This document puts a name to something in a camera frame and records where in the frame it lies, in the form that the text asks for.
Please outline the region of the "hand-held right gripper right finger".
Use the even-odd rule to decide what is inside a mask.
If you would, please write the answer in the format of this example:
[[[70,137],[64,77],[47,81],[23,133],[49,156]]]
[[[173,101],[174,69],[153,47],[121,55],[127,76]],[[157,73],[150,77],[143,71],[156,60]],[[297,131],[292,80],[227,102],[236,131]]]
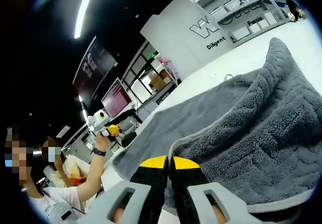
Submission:
[[[208,182],[192,160],[172,157],[170,179],[180,223],[254,223],[246,203],[217,182]]]

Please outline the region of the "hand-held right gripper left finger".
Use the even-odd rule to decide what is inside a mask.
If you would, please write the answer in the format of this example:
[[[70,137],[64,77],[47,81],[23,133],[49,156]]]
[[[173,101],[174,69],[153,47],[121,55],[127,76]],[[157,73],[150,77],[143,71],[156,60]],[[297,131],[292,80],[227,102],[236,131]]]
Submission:
[[[168,157],[142,162],[129,181],[102,194],[80,223],[158,223],[165,201]]]

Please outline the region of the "person's left hand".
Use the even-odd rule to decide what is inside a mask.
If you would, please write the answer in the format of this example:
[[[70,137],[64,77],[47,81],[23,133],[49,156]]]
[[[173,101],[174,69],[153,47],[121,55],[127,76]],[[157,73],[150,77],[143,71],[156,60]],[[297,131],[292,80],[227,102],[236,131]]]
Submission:
[[[106,149],[111,145],[110,140],[108,137],[102,136],[100,132],[96,135],[96,144],[95,148],[97,148],[100,151],[105,152]]]

